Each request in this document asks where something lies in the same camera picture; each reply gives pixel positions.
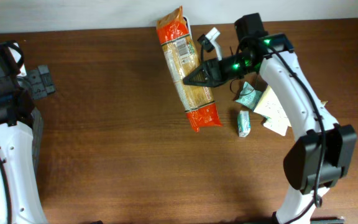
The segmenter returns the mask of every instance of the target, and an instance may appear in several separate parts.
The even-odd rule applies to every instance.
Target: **wooden table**
[[[212,27],[194,26],[193,37]],[[233,25],[216,27],[229,55],[238,44]],[[358,19],[265,28],[286,33],[317,95],[358,134]],[[22,47],[28,70],[47,64],[57,86],[36,102],[45,120],[37,183],[50,223],[255,220],[281,205],[292,131],[281,137],[251,113],[252,130],[239,138],[236,117],[245,108],[226,84],[213,89],[224,127],[195,133],[155,28],[0,35],[9,39]],[[348,176],[314,213],[325,216],[358,223],[358,142]]]

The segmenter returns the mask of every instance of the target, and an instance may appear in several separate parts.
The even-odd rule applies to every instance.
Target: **green led light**
[[[257,65],[255,65],[254,70],[259,71],[261,65],[262,65],[262,62],[260,62]]]
[[[264,42],[265,42],[266,45],[269,45],[269,44],[270,44],[270,41],[271,41],[271,39],[265,39],[265,40],[264,40]]]
[[[233,65],[233,69],[235,69],[235,70],[237,70],[239,67],[240,67],[239,63]]]

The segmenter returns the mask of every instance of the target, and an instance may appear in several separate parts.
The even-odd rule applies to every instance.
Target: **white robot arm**
[[[212,29],[198,42],[208,52],[216,49],[218,57],[201,62],[183,82],[217,87],[246,73],[260,73],[277,95],[296,141],[284,159],[290,186],[284,203],[273,213],[272,223],[310,223],[316,206],[321,206],[322,196],[347,174],[356,132],[351,125],[340,126],[321,104],[285,34],[269,35],[258,13],[242,17],[234,27],[239,39],[236,54],[223,58],[216,43],[219,32]]]
[[[0,223],[47,223],[35,171],[43,121],[32,100],[55,92],[48,68],[27,72],[18,44],[0,44]]]

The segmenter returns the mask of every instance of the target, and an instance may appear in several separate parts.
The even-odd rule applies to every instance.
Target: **orange packaging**
[[[191,127],[198,132],[200,127],[222,126],[211,89],[183,84],[182,79],[197,68],[200,61],[181,6],[157,21],[157,34]]]

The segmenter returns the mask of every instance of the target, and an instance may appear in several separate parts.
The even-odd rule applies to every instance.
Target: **paper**
[[[290,120],[285,114],[280,101],[270,86],[267,86],[264,94],[260,97],[254,112],[266,118],[272,118],[274,120],[279,119],[281,123],[291,127]]]
[[[253,110],[256,107],[261,95],[261,91],[254,90],[252,85],[245,82],[244,86],[242,87],[240,97],[238,100],[236,100],[236,102]]]
[[[322,101],[321,104],[325,106],[327,102],[328,101]],[[282,136],[285,136],[287,127],[291,127],[290,120],[285,114],[280,101],[270,86],[267,86],[266,90],[260,97],[254,112],[267,118],[264,123],[266,128],[269,128]]]
[[[271,118],[266,120],[266,122],[264,123],[264,126],[266,128],[269,128],[270,130],[274,131],[275,133],[282,135],[282,136],[285,136],[285,134],[287,133],[287,128],[288,128],[288,126],[286,124],[284,124],[282,121],[273,120]]]

